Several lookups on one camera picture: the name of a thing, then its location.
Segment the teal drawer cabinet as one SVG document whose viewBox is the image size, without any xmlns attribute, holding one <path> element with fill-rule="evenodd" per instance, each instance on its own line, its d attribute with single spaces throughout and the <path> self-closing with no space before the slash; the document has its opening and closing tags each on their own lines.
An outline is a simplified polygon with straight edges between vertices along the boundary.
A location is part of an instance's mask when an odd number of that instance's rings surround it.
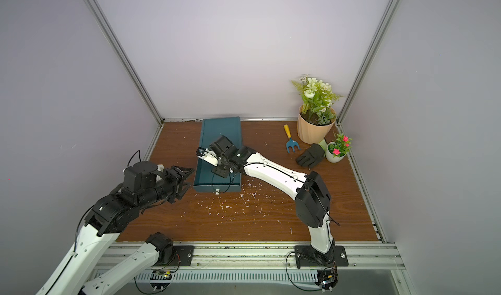
<svg viewBox="0 0 501 295">
<path fill-rule="evenodd" d="M 203 119 L 197 157 L 202 159 L 210 154 L 217 159 L 231 159 L 242 147 L 242 140 L 240 117 Z"/>
</svg>

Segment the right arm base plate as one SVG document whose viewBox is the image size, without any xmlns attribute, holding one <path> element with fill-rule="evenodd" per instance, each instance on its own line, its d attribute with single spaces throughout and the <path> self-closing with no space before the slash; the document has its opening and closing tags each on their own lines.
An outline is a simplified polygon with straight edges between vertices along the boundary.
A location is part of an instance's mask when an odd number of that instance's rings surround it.
<svg viewBox="0 0 501 295">
<path fill-rule="evenodd" d="M 349 266 L 347 252 L 344 246 L 333 245 L 323 254 L 310 245 L 296 245 L 294 256 L 297 269 L 306 267 L 347 267 Z"/>
</svg>

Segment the teal top drawer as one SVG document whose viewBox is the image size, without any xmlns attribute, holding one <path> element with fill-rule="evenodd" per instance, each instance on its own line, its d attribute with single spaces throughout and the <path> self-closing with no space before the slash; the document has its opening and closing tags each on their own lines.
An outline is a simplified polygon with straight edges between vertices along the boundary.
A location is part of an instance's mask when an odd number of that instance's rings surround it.
<svg viewBox="0 0 501 295">
<path fill-rule="evenodd" d="M 198 159 L 193 188 L 198 193 L 239 193 L 241 192 L 241 174 L 231 172 L 223 178 L 214 172 L 214 166 Z"/>
</svg>

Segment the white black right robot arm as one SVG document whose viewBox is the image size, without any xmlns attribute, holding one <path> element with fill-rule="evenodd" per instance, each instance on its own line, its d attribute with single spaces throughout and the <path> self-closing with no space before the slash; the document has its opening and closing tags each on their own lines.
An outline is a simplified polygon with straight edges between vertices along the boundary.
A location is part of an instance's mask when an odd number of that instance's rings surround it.
<svg viewBox="0 0 501 295">
<path fill-rule="evenodd" d="M 330 231 L 331 194 L 320 174 L 296 172 L 266 159 L 256 150 L 236 147 L 221 136 L 210 147 L 199 147 L 197 156 L 213 166 L 212 172 L 220 177 L 241 173 L 260 179 L 281 190 L 296 203 L 296 215 L 308 226 L 311 247 L 327 255 L 334 246 Z"/>
</svg>

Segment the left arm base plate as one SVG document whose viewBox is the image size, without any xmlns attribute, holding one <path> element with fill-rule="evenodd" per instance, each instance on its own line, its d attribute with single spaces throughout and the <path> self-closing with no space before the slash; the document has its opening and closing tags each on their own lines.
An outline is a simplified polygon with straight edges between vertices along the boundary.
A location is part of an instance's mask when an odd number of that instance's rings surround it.
<svg viewBox="0 0 501 295">
<path fill-rule="evenodd" d="M 159 252 L 155 266 L 191 266 L 194 257 L 193 245 L 173 245 Z"/>
</svg>

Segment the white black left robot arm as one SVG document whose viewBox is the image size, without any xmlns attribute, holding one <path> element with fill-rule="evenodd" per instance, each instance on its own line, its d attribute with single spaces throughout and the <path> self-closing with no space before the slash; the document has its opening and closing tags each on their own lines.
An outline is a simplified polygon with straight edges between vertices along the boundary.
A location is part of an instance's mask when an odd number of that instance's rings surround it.
<svg viewBox="0 0 501 295">
<path fill-rule="evenodd" d="M 91 272 L 129 224 L 147 209 L 183 198 L 194 168 L 165 168 L 140 161 L 123 171 L 123 182 L 98 200 L 78 223 L 73 246 L 39 290 L 39 294 L 115 294 L 138 274 L 155 265 L 181 266 L 174 243 L 151 235 L 135 252 L 98 278 Z"/>
</svg>

